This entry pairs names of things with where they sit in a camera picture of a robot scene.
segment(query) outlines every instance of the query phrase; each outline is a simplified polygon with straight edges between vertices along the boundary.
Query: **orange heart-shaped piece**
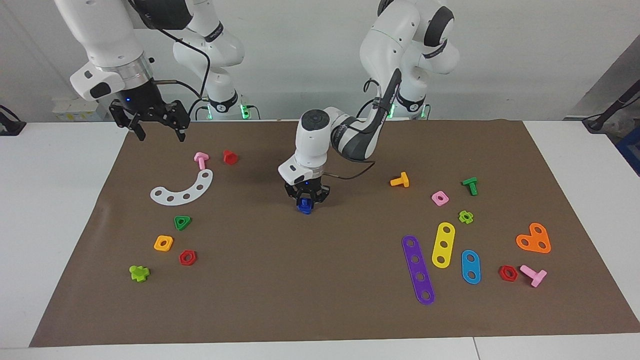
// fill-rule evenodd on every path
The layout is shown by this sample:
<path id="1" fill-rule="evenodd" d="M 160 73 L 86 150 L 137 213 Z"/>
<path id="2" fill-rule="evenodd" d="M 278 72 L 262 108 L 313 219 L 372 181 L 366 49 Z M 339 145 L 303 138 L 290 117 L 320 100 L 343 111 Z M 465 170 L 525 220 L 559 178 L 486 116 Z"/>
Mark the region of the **orange heart-shaped piece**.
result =
<path id="1" fill-rule="evenodd" d="M 551 252 L 551 242 L 544 226 L 533 222 L 529 225 L 529 231 L 531 235 L 521 234 L 516 237 L 518 247 L 522 250 L 541 252 L 542 254 Z"/>

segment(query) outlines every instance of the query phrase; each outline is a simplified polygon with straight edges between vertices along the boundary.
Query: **yellow toy piece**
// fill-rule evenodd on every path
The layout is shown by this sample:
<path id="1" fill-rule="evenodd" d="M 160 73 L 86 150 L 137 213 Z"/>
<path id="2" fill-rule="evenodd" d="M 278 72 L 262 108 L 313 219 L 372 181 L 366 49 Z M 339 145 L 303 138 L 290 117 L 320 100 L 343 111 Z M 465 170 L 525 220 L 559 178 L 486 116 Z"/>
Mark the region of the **yellow toy piece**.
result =
<path id="1" fill-rule="evenodd" d="M 406 175 L 406 172 L 401 172 L 400 177 L 397 179 L 393 179 L 390 181 L 391 186 L 403 185 L 405 188 L 409 187 L 409 177 Z"/>
<path id="2" fill-rule="evenodd" d="M 171 236 L 160 235 L 158 239 L 156 239 L 154 249 L 167 252 L 171 249 L 171 245 L 173 245 L 173 238 Z"/>
<path id="3" fill-rule="evenodd" d="M 444 269 L 451 262 L 453 251 L 453 238 L 456 236 L 456 228 L 448 222 L 442 222 L 438 226 L 436 242 L 433 244 L 431 262 L 438 268 Z"/>

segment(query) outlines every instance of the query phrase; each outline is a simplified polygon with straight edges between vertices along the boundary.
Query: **red toy piece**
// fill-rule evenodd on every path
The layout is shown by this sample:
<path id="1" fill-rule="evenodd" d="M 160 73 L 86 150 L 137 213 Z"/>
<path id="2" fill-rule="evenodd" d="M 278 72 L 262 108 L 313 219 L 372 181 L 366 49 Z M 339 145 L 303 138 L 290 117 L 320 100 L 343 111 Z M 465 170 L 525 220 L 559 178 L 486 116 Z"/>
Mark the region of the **red toy piece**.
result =
<path id="1" fill-rule="evenodd" d="M 198 257 L 196 256 L 196 252 L 193 250 L 185 250 L 180 254 L 180 264 L 184 266 L 191 266 L 196 262 Z"/>
<path id="2" fill-rule="evenodd" d="M 222 152 L 222 160 L 224 160 L 227 165 L 233 165 L 238 162 L 238 155 L 234 154 L 231 150 L 225 150 Z"/>
<path id="3" fill-rule="evenodd" d="M 511 265 L 504 265 L 500 267 L 500 277 L 502 280 L 514 282 L 518 279 L 518 272 L 516 268 Z"/>

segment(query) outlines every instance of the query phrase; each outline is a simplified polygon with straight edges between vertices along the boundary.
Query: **purple bar with holes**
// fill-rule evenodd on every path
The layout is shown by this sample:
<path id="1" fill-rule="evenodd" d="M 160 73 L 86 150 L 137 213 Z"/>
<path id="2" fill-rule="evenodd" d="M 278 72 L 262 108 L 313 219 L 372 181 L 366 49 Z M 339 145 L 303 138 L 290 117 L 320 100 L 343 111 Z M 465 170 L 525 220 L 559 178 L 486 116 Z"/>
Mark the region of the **purple bar with holes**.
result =
<path id="1" fill-rule="evenodd" d="M 407 235 L 402 239 L 404 258 L 411 274 L 415 297 L 422 305 L 430 305 L 436 300 L 436 294 L 429 279 L 427 265 L 422 257 L 420 243 L 415 236 Z"/>

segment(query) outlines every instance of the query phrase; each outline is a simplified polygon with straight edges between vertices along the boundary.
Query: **pink t-shaped piece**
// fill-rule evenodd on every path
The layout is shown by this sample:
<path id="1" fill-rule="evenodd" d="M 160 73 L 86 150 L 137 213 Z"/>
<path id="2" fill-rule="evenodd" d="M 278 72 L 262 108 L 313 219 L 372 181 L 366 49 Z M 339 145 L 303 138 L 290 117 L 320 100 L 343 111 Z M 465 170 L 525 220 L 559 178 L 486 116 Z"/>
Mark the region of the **pink t-shaped piece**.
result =
<path id="1" fill-rule="evenodd" d="M 431 200 L 433 200 L 437 206 L 443 206 L 449 202 L 449 197 L 444 192 L 439 191 L 431 196 Z"/>
<path id="2" fill-rule="evenodd" d="M 193 161 L 196 161 L 198 163 L 200 170 L 206 169 L 206 167 L 204 166 L 204 162 L 208 159 L 209 155 L 205 154 L 204 152 L 196 152 L 196 155 L 193 157 Z"/>
<path id="3" fill-rule="evenodd" d="M 527 265 L 522 265 L 520 267 L 520 271 L 532 279 L 531 286 L 533 286 L 534 288 L 537 288 L 538 285 L 540 285 L 540 283 L 542 282 L 542 279 L 544 279 L 545 276 L 547 276 L 546 271 L 540 270 L 540 272 L 535 272 L 531 270 L 531 268 L 528 267 Z"/>

